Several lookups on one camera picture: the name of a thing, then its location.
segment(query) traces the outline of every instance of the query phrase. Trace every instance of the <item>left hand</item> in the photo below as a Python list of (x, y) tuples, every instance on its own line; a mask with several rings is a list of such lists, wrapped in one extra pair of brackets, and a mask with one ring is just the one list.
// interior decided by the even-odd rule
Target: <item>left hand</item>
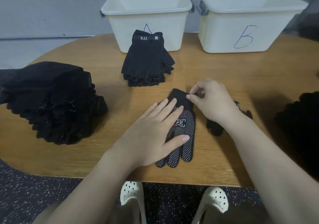
[(171, 113), (176, 105), (174, 98), (168, 103), (166, 98), (160, 104), (154, 103), (133, 123), (124, 135), (114, 144), (128, 158), (132, 158), (134, 167), (150, 165), (189, 140), (188, 135), (179, 135), (165, 143), (166, 135), (183, 112), (181, 106)]

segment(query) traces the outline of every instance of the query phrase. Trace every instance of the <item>white plastic bin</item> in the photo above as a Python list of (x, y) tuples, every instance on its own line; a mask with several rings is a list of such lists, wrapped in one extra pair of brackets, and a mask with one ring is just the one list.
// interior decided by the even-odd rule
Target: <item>white plastic bin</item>
[(198, 37), (208, 53), (265, 51), (307, 6), (302, 0), (201, 0)]
[(101, 8), (124, 53), (131, 46), (136, 29), (162, 32), (165, 49), (179, 50), (189, 10), (194, 12), (190, 0), (107, 0)]

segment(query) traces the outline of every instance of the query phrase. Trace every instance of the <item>forearm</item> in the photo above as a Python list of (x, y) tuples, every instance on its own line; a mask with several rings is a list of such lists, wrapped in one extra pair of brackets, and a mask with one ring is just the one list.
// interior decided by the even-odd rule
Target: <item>forearm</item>
[(271, 217), (277, 223), (318, 223), (319, 185), (248, 117), (223, 125)]
[(76, 189), (50, 215), (46, 224), (105, 223), (134, 163), (116, 148), (109, 149)]

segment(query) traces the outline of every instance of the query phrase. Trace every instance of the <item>black fabric pile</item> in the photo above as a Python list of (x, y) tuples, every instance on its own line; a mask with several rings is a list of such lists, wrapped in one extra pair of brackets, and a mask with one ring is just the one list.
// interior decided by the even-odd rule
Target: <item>black fabric pile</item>
[[(236, 104), (236, 106), (240, 110), (239, 102), (234, 101), (234, 103)], [(245, 115), (247, 117), (249, 117), (250, 119), (253, 119), (253, 114), (251, 113), (251, 111), (247, 110)], [(214, 121), (209, 120), (209, 119), (207, 119), (206, 127), (209, 130), (209, 132), (216, 137), (221, 136), (223, 134), (223, 131), (224, 131), (224, 128), (221, 125), (219, 125), (217, 122), (214, 122)]]
[(58, 62), (39, 62), (19, 69), (2, 86), (0, 104), (33, 124), (37, 138), (55, 144), (73, 144), (89, 137), (93, 118), (107, 112), (96, 95), (89, 72)]
[(164, 73), (170, 74), (174, 64), (164, 48), (163, 33), (136, 30), (121, 73), (130, 87), (154, 86), (165, 82)]
[(173, 137), (182, 134), (189, 135), (189, 140), (171, 152), (167, 157), (156, 162), (155, 165), (159, 168), (164, 167), (166, 163), (169, 167), (175, 168), (178, 165), (180, 157), (185, 162), (190, 162), (193, 159), (196, 122), (195, 113), (193, 112), (194, 104), (186, 98), (186, 95), (188, 95), (188, 93), (179, 89), (173, 89), (168, 96), (169, 102), (174, 98), (177, 99), (177, 103), (172, 112), (174, 112), (180, 106), (184, 106), (184, 110), (169, 130), (166, 136), (166, 142), (171, 140)]
[(307, 170), (319, 179), (319, 91), (304, 93), (275, 116), (279, 128), (303, 157)]

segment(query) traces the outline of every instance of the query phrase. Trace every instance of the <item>wooden table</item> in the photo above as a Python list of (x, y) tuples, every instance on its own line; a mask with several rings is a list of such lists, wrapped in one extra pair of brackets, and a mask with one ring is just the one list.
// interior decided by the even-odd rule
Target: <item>wooden table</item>
[[(98, 95), (109, 113), (95, 133), (75, 145), (58, 146), (36, 139), (26, 119), (0, 106), (0, 158), (26, 173), (43, 176), (85, 177), (102, 154), (154, 102), (166, 98), (172, 88), (189, 91), (206, 77), (225, 84), (242, 109), (279, 145), (291, 153), (273, 116), (304, 92), (319, 89), (319, 43), (280, 35), (265, 52), (208, 54), (196, 33), (184, 34), (182, 47), (170, 52), (175, 70), (166, 82), (153, 87), (129, 88), (121, 75), (126, 54), (113, 34), (83, 38), (46, 53), (32, 63), (57, 61), (89, 71)], [(251, 180), (227, 133), (211, 136), (206, 119), (195, 107), (194, 158), (177, 168), (150, 165), (135, 170), (129, 180), (219, 186), (251, 186)]]

